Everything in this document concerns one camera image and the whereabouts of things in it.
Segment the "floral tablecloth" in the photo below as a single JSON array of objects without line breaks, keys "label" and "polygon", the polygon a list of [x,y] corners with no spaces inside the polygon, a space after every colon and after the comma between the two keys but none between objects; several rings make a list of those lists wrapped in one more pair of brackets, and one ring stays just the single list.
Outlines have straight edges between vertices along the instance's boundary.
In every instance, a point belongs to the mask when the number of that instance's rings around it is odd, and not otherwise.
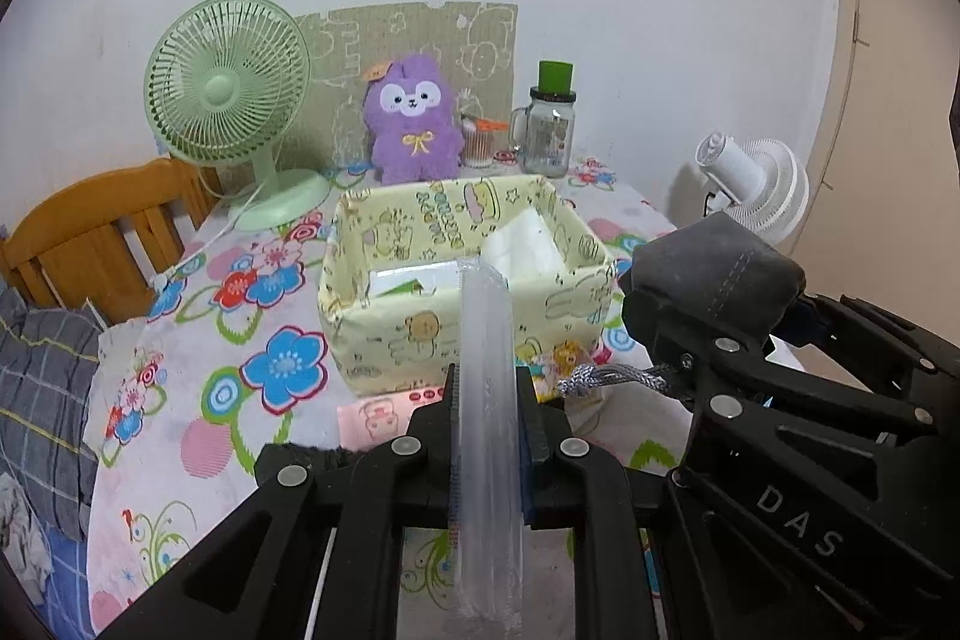
[{"label": "floral tablecloth", "polygon": [[[260,234],[231,230],[181,269],[149,309],[124,369],[89,392],[99,466],[89,522],[89,619],[99,635],[256,489],[267,443],[337,447],[337,408],[352,403],[327,338],[317,283],[338,198],[376,188],[361,166],[327,175],[331,195],[302,220]],[[605,164],[574,161],[553,181],[620,269],[636,245],[674,230],[662,213]],[[274,365],[304,362],[283,383]],[[290,362],[277,365],[286,369]],[[635,470],[664,474],[679,463],[690,414],[636,385],[573,399],[574,434]],[[573,638],[573,533],[529,533],[523,638]],[[405,533],[400,571],[404,638],[444,630],[454,572],[445,531]]]}]

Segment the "pink cartoon card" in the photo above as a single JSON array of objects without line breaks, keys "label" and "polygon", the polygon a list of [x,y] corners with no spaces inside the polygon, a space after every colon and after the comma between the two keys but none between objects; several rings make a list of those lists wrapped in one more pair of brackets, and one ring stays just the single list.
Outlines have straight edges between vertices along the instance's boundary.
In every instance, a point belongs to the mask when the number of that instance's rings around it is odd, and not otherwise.
[{"label": "pink cartoon card", "polygon": [[337,408],[338,445],[350,452],[366,452],[402,437],[416,409],[439,403],[441,385],[405,383],[395,392],[376,393]]}]

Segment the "grey plaid cloth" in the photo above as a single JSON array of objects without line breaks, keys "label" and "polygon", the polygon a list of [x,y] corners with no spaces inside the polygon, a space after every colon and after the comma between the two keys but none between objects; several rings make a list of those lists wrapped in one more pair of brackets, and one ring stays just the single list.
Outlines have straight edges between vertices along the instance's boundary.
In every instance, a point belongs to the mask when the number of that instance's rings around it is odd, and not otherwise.
[{"label": "grey plaid cloth", "polygon": [[83,434],[99,336],[89,307],[32,307],[13,287],[2,292],[2,470],[39,520],[78,542],[98,470]]}]

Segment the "yellow cartoon fabric storage box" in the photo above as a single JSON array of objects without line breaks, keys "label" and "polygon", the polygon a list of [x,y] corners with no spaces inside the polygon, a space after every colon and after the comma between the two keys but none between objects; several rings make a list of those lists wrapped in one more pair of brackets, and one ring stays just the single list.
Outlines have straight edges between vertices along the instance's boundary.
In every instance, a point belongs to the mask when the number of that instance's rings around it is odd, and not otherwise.
[{"label": "yellow cartoon fabric storage box", "polygon": [[358,396],[436,385],[459,356],[460,269],[491,262],[523,353],[601,336],[615,260],[539,175],[472,177],[343,193],[319,287],[338,372]]}]

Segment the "toothpick holder with orange top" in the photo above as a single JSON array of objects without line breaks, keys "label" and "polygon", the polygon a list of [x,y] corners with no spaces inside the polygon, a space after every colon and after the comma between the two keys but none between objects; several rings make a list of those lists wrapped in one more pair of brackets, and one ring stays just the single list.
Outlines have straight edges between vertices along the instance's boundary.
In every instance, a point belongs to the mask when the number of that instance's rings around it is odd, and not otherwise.
[{"label": "toothpick holder with orange top", "polygon": [[464,147],[460,152],[462,164],[475,169],[483,169],[493,164],[494,143],[498,140],[501,133],[509,130],[508,122],[503,120],[490,120],[472,115],[471,113],[462,113],[460,115],[460,128],[464,135]]}]

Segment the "green desk fan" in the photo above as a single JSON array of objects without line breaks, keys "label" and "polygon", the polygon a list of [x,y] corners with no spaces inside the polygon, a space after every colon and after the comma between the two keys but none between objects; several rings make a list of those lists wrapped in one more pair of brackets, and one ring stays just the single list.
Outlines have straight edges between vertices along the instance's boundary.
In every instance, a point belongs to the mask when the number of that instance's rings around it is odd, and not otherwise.
[{"label": "green desk fan", "polygon": [[205,0],[153,47],[143,103],[172,156],[200,169],[251,166],[254,182],[229,219],[241,230],[274,229],[331,193],[319,172],[277,164],[310,84],[311,55],[291,14],[270,0]]}]

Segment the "cardboard sheet with cartoon drawings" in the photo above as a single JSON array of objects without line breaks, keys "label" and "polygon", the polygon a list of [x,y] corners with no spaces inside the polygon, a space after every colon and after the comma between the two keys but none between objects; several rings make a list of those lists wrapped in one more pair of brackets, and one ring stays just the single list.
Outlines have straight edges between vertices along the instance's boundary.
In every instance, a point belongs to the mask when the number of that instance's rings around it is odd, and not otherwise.
[{"label": "cardboard sheet with cartoon drawings", "polygon": [[311,83],[281,147],[288,167],[332,169],[370,159],[364,76],[391,58],[426,53],[452,88],[454,112],[506,119],[514,97],[519,8],[512,3],[386,3],[298,19]]}]

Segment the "clear plastic packet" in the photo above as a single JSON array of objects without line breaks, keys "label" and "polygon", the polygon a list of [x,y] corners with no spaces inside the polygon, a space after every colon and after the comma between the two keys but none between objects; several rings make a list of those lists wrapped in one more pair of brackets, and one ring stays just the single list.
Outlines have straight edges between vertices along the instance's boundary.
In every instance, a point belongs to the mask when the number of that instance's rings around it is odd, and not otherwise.
[{"label": "clear plastic packet", "polygon": [[460,336],[451,437],[457,625],[516,638],[523,622],[523,491],[511,296],[482,260],[459,265]]}]

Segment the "dark grey drawstring pouch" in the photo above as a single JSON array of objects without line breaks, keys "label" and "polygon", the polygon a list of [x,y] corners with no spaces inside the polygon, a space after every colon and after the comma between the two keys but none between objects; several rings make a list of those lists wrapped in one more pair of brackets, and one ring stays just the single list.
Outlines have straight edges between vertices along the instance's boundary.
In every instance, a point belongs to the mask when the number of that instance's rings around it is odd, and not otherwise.
[{"label": "dark grey drawstring pouch", "polygon": [[[768,357],[775,351],[776,325],[804,292],[805,273],[726,214],[713,214],[636,247],[619,287],[623,301],[628,292],[652,292],[686,315],[711,321],[724,333],[737,331],[758,346],[760,357]],[[558,381],[558,390],[565,396],[587,396],[602,386],[625,383],[639,383],[675,399],[665,370],[654,362],[644,370],[581,364]]]}]

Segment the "wooden chair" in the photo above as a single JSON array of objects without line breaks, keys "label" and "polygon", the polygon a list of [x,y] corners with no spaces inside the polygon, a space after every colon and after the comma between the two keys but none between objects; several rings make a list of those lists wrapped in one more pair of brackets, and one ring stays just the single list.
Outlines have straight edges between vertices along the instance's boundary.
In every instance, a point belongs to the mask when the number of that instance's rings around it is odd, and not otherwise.
[{"label": "wooden chair", "polygon": [[143,317],[153,304],[151,275],[142,273],[122,226],[132,227],[151,273],[184,252],[172,221],[181,205],[194,226],[212,213],[217,172],[179,159],[93,175],[53,193],[2,242],[3,281],[32,305],[82,307],[89,302],[110,321]]}]

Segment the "purple plush toy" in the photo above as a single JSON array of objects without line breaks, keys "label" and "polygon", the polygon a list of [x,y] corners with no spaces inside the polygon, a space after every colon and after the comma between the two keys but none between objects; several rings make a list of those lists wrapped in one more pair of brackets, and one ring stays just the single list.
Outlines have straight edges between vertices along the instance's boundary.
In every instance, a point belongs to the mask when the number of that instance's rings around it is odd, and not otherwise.
[{"label": "purple plush toy", "polygon": [[363,120],[371,164],[382,185],[454,179],[464,135],[454,122],[454,91],[427,53],[409,53],[368,81]]}]

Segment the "white small fan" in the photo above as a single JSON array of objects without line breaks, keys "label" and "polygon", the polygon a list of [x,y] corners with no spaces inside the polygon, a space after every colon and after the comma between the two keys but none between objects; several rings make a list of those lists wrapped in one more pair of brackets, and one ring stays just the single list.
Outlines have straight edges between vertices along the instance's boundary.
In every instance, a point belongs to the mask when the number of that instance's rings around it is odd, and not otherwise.
[{"label": "white small fan", "polygon": [[727,214],[770,245],[787,241],[804,218],[809,177],[786,143],[763,138],[739,145],[713,131],[698,145],[695,164],[711,184],[706,216]]}]

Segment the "glass jar with green lid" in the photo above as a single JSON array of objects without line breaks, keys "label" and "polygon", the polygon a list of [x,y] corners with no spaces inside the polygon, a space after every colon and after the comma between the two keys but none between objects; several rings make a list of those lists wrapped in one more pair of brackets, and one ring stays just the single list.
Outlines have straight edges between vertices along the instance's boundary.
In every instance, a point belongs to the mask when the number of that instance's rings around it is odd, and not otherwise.
[{"label": "glass jar with green lid", "polygon": [[529,103],[511,113],[512,151],[527,174],[560,179],[568,170],[576,120],[573,70],[566,62],[540,60]]}]

